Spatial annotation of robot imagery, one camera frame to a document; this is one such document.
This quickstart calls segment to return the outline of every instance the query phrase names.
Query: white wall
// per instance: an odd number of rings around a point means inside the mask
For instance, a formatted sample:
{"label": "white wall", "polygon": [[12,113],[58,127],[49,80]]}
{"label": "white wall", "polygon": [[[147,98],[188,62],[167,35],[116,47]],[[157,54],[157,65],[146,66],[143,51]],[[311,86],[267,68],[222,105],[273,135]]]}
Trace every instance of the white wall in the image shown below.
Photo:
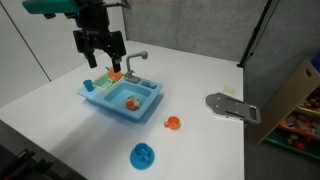
{"label": "white wall", "polygon": [[[87,62],[78,53],[73,31],[79,29],[75,21],[63,14],[47,20],[42,15],[31,15],[22,6],[24,0],[2,0],[18,29],[26,39],[50,79],[55,79]],[[125,37],[121,8],[108,9],[110,30],[121,30]]]}
{"label": "white wall", "polygon": [[0,107],[49,82],[0,6]]}

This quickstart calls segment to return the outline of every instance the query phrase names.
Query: shelf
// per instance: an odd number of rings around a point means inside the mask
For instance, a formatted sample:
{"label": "shelf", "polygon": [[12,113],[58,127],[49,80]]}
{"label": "shelf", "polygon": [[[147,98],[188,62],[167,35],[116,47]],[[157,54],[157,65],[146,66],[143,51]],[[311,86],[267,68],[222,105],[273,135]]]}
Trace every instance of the shelf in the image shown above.
{"label": "shelf", "polygon": [[306,150],[302,151],[296,149],[287,144],[287,138],[289,137],[290,132],[287,132],[283,129],[275,129],[267,138],[266,141],[281,146],[286,149],[290,149],[294,152],[309,156],[311,158],[320,160],[320,143],[319,142],[309,142],[305,143]]}
{"label": "shelf", "polygon": [[287,130],[287,131],[291,131],[291,132],[296,133],[296,134],[299,134],[299,135],[301,135],[301,136],[305,136],[305,137],[308,137],[308,138],[311,138],[311,139],[320,141],[320,136],[315,136],[315,135],[313,135],[313,134],[310,134],[310,133],[301,131],[301,130],[299,130],[299,129],[295,129],[295,128],[291,128],[291,127],[286,127],[286,126],[282,126],[282,125],[279,125],[279,128],[284,129],[284,130]]}
{"label": "shelf", "polygon": [[300,107],[300,106],[298,106],[295,111],[298,112],[298,113],[302,113],[302,114],[311,116],[311,117],[320,118],[320,112],[318,112],[318,111],[310,110],[310,109],[303,108],[303,107]]}

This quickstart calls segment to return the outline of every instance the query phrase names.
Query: metal bracket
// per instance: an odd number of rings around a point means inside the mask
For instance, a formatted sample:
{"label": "metal bracket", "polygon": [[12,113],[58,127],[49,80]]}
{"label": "metal bracket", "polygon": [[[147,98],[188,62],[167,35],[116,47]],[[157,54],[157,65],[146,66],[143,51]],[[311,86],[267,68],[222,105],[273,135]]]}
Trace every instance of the metal bracket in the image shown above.
{"label": "metal bracket", "polygon": [[239,118],[250,124],[259,124],[261,122],[258,107],[222,93],[208,95],[206,97],[206,104],[216,114]]}

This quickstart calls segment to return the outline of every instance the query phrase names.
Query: sink basin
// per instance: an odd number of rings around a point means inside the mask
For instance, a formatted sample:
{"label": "sink basin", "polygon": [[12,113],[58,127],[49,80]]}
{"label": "sink basin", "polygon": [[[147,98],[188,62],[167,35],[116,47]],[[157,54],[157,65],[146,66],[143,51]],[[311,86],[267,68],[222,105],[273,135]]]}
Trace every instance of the sink basin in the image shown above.
{"label": "sink basin", "polygon": [[[94,105],[112,110],[133,122],[140,122],[161,88],[161,84],[145,79],[141,79],[137,84],[122,80],[109,91],[95,88],[88,92],[85,87],[82,87],[78,94]],[[126,101],[130,96],[135,96],[140,100],[140,108],[136,111],[126,108]]]}

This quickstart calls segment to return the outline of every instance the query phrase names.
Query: floor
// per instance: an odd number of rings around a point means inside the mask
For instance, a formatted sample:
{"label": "floor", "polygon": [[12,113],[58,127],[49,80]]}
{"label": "floor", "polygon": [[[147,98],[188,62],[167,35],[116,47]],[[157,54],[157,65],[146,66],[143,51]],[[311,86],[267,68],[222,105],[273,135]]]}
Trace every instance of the floor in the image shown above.
{"label": "floor", "polygon": [[[245,129],[245,174],[246,180],[319,180],[320,161],[279,148],[268,142],[255,147],[247,142]],[[35,159],[44,158],[54,162],[52,171],[66,180],[84,179],[68,166],[0,121],[0,144],[14,154],[24,149],[36,152]]]}

